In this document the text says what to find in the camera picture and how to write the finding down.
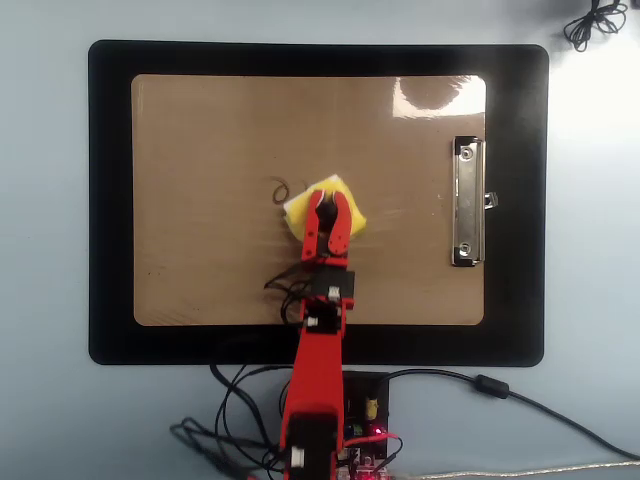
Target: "sponge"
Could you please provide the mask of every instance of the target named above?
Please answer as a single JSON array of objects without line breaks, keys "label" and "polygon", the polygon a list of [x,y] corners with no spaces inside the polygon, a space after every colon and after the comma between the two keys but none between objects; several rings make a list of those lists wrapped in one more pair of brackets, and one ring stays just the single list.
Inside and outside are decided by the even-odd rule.
[{"label": "sponge", "polygon": [[291,233],[300,240],[304,240],[304,230],[307,222],[307,213],[309,211],[309,198],[315,190],[325,190],[327,194],[333,192],[342,192],[347,197],[349,208],[351,209],[351,237],[357,235],[367,225],[367,219],[360,213],[356,205],[351,190],[347,184],[338,176],[331,175],[329,178],[314,183],[301,194],[293,197],[286,202],[283,207],[285,211],[284,219],[291,229]]}]

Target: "red robotic arm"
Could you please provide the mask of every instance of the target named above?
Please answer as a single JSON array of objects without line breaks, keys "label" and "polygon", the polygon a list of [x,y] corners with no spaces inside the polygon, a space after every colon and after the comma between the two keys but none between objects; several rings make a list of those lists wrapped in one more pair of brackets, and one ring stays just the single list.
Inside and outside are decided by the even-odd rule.
[{"label": "red robotic arm", "polygon": [[355,275],[347,271],[351,211],[345,195],[316,190],[309,201],[302,262],[312,273],[287,394],[280,447],[285,480],[335,480],[344,443],[342,337],[353,308]]}]

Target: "table surface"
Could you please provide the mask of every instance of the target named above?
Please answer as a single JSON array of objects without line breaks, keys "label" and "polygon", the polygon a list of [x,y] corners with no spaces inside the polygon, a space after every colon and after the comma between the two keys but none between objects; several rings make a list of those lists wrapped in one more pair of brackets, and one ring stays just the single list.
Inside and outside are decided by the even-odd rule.
[{"label": "table surface", "polygon": [[[102,367],[87,353],[87,50],[101,38],[363,44],[538,43],[551,58],[546,354],[483,369],[640,451],[640,11],[584,54],[559,32],[586,0],[5,0],[0,6],[0,477],[206,479],[168,425],[211,422],[205,367]],[[225,369],[231,373],[234,369]],[[475,373],[477,369],[462,369]],[[277,430],[283,377],[249,385]],[[395,380],[402,472],[618,460],[513,401]],[[248,418],[231,405],[232,425]],[[562,478],[637,478],[638,470]]]}]

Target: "white cable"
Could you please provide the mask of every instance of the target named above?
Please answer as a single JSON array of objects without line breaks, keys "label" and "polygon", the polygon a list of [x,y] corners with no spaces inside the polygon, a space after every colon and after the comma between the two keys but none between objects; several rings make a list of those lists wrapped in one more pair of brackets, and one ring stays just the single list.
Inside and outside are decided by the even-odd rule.
[{"label": "white cable", "polygon": [[569,467],[542,468],[539,470],[525,470],[522,472],[451,472],[435,473],[431,475],[393,475],[395,480],[446,480],[456,478],[519,478],[533,477],[535,475],[549,475],[553,473],[578,472],[582,470],[597,470],[604,468],[640,467],[640,461],[614,462],[614,463],[590,463],[586,465],[574,465]]}]

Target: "wire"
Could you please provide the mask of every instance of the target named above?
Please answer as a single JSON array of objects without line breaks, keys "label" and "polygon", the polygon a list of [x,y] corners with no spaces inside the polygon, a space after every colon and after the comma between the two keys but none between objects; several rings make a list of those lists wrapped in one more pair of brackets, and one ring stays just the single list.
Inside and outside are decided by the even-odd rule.
[{"label": "wire", "polygon": [[622,455],[623,457],[626,457],[630,460],[640,460],[640,455],[637,455],[635,453],[631,453],[619,447],[616,447],[615,445],[609,443],[608,441],[606,441],[596,433],[592,432],[587,427],[579,424],[578,422],[571,420],[568,417],[565,417],[564,415],[556,412],[555,410],[552,410],[551,408],[539,402],[536,402],[535,400],[525,397],[524,395],[521,395],[517,392],[512,392],[509,389],[509,385],[507,383],[501,382],[499,380],[496,380],[484,375],[477,375],[474,378],[474,377],[469,377],[467,375],[463,375],[458,372],[452,372],[449,370],[440,370],[435,368],[412,368],[407,370],[399,370],[397,372],[393,372],[388,375],[385,375],[379,380],[376,394],[377,392],[380,391],[380,388],[382,387],[382,384],[384,382],[387,382],[393,378],[401,377],[404,375],[439,375],[439,376],[445,376],[449,378],[455,378],[457,380],[470,383],[471,385],[473,385],[473,387],[477,391],[486,393],[488,395],[492,395],[496,398],[508,398],[508,397],[515,398],[516,400],[519,400],[525,403],[526,405],[534,407],[540,410],[541,412],[555,418],[556,420],[559,420],[565,425],[568,425],[569,427],[577,430],[578,432],[584,434],[585,436],[587,436],[588,438],[595,441],[596,443],[598,443],[599,445],[601,445],[602,447],[606,448],[611,452]]},{"label": "wire", "polygon": [[380,389],[382,388],[382,385],[384,385],[385,382],[388,382],[389,380],[392,380],[397,377],[403,377],[405,375],[437,375],[441,377],[456,378],[458,380],[463,380],[465,382],[474,383],[474,379],[472,377],[463,375],[462,373],[452,372],[450,370],[442,370],[439,368],[407,368],[405,370],[398,370],[397,372],[389,373],[384,377],[382,377],[377,383],[375,392],[372,392],[373,393],[372,398],[378,398],[378,395],[380,394]]},{"label": "wire", "polygon": [[617,453],[618,455],[622,455],[623,457],[629,458],[631,460],[640,460],[640,455],[636,455],[635,453],[631,453],[631,452],[627,452],[626,450],[623,450],[619,447],[616,447],[615,445],[607,442],[604,438],[602,438],[601,436],[595,434],[594,432],[592,432],[591,430],[589,430],[587,427],[580,425],[578,422],[575,422],[573,420],[571,420],[568,417],[565,417],[564,415],[556,412],[555,410],[551,410],[549,407],[536,402],[535,400],[532,400],[528,397],[525,397],[524,395],[521,395],[519,393],[516,392],[510,392],[509,394],[510,397],[515,398],[517,400],[520,400],[521,402],[526,403],[527,405],[530,405],[534,408],[537,408],[538,410],[540,410],[543,413],[546,413],[547,415],[560,420],[562,423],[564,423],[565,425],[569,425],[570,427],[574,428],[575,430],[578,430],[579,432],[583,433],[584,435],[586,435],[587,437],[591,438],[592,440],[596,441],[597,443],[599,443],[600,445],[602,445],[603,447],[605,447],[608,450],[611,450],[612,452]]},{"label": "wire", "polygon": [[640,467],[640,462],[613,462],[613,463],[589,463],[586,465],[573,465],[569,467],[550,467],[537,470],[525,470],[522,472],[451,472],[434,473],[429,475],[405,476],[393,475],[394,480],[446,480],[456,478],[520,478],[536,475],[552,475],[558,473],[571,473],[586,470],[613,469],[622,467]]},{"label": "wire", "polygon": [[394,433],[381,433],[379,435],[372,435],[370,437],[357,437],[346,440],[344,442],[344,448],[350,448],[354,445],[362,445],[364,443],[382,442],[383,440],[386,440],[388,438],[395,438],[396,440],[400,439],[400,437],[398,437]]},{"label": "wire", "polygon": [[[605,34],[618,33],[627,23],[627,6],[620,0],[613,0],[609,5],[600,6],[600,0],[591,0],[591,10],[586,15],[576,18],[565,25],[564,38],[573,45],[577,52],[584,52],[591,40],[591,31],[595,26]],[[622,16],[622,23],[618,26],[608,17]]]},{"label": "wire", "polygon": [[287,381],[282,387],[282,391],[280,391],[280,397],[278,398],[278,411],[280,412],[280,418],[284,417],[284,407],[287,402],[287,393],[289,391],[289,384],[291,380]]},{"label": "wire", "polygon": [[398,437],[398,441],[400,441],[400,446],[398,447],[398,449],[395,452],[393,452],[391,455],[387,455],[387,458],[385,458],[382,462],[378,464],[376,468],[373,469],[373,472],[371,472],[373,475],[378,473],[380,470],[382,470],[384,467],[386,467],[387,465],[389,465],[391,462],[395,460],[396,456],[400,453],[400,450],[402,450],[402,447],[404,447],[404,442],[400,437]]},{"label": "wire", "polygon": [[[269,372],[269,371],[274,371],[274,370],[284,370],[284,369],[290,369],[292,368],[290,365],[267,365],[264,367],[260,367],[260,368],[256,368],[242,376],[240,376],[240,374],[242,373],[242,371],[244,370],[244,368],[246,367],[246,365],[244,367],[242,367],[240,369],[240,371],[236,374],[236,377],[234,378],[234,380],[232,382],[229,382],[229,380],[222,375],[222,373],[220,372],[220,370],[218,369],[218,367],[216,365],[210,365],[209,368],[211,370],[211,373],[213,374],[213,376],[220,382],[222,383],[224,386],[227,387],[227,393],[220,405],[220,408],[218,409],[218,413],[216,415],[216,423],[215,423],[215,430],[214,433],[217,435],[218,434],[218,424],[219,424],[219,419],[220,417],[222,417],[222,423],[223,426],[225,428],[225,432],[227,433],[227,436],[230,438],[234,438],[233,435],[229,432],[229,427],[227,424],[227,419],[226,419],[226,407],[227,407],[227,401],[229,399],[229,396],[231,393],[236,394],[249,408],[249,410],[251,411],[251,414],[256,422],[256,425],[258,426],[258,430],[260,432],[260,435],[265,443],[265,445],[268,445],[268,451],[271,452],[276,452],[277,451],[277,444],[274,444],[273,442],[271,442],[271,440],[269,439],[269,435],[267,434],[265,425],[264,425],[264,421],[262,419],[262,415],[260,414],[260,410],[258,408],[258,406],[256,405],[255,401],[241,388],[239,388],[237,385],[242,382],[243,380],[254,376],[254,375],[258,375],[260,373],[264,373],[264,372]],[[255,465],[268,470],[269,466],[265,465],[264,462],[262,462],[261,460],[258,460],[256,458],[254,458],[252,455],[250,455],[249,453],[247,453],[240,445],[233,443],[233,446],[236,448],[236,450],[238,450],[245,458],[247,458],[249,461],[251,461],[252,463],[254,463]],[[274,471],[278,471],[281,472],[282,469],[273,469]]]}]

